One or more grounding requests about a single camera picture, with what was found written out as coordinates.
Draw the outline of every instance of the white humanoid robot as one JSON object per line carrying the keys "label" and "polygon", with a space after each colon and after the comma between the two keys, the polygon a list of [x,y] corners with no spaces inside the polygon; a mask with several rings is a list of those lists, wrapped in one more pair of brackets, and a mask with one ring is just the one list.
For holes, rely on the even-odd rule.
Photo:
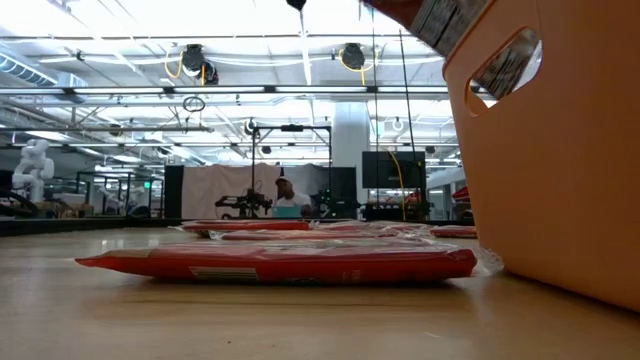
{"label": "white humanoid robot", "polygon": [[[47,140],[29,140],[27,146],[22,148],[22,159],[13,172],[13,187],[23,189],[25,184],[30,185],[29,200],[33,203],[42,201],[44,180],[53,178],[54,163],[45,154],[48,148]],[[29,168],[31,172],[23,174]]]}

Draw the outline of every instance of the wooden table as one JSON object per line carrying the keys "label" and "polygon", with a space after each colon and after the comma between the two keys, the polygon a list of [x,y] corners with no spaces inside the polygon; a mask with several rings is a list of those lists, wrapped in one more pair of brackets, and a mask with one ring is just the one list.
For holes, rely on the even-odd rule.
{"label": "wooden table", "polygon": [[0,359],[640,359],[637,314],[508,275],[418,289],[246,287],[73,261],[191,239],[169,229],[0,238]]}

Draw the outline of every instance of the television screen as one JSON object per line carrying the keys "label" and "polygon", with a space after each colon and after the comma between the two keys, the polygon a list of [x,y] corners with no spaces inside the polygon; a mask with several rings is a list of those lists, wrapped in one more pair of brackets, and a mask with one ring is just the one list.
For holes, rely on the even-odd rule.
{"label": "television screen", "polygon": [[[398,160],[405,188],[420,188],[426,183],[424,152],[400,151],[393,153]],[[362,187],[367,189],[399,189],[398,166],[387,151],[362,152]]]}

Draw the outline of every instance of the red plastic bag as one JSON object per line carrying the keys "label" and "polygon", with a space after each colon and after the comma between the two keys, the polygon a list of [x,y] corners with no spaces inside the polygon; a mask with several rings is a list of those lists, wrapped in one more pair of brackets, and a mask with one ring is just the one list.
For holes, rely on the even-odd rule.
{"label": "red plastic bag", "polygon": [[391,238],[206,241],[113,250],[76,261],[84,266],[168,279],[326,285],[441,281],[469,276],[476,265],[469,249]]}

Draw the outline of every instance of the person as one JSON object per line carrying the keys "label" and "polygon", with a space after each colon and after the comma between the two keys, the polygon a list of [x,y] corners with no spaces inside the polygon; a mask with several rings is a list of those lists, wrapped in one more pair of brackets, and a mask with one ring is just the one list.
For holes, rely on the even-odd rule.
{"label": "person", "polygon": [[303,216],[310,216],[312,212],[311,198],[307,194],[293,191],[293,184],[285,177],[281,176],[276,180],[278,194],[282,197],[276,202],[277,207],[300,206]]}

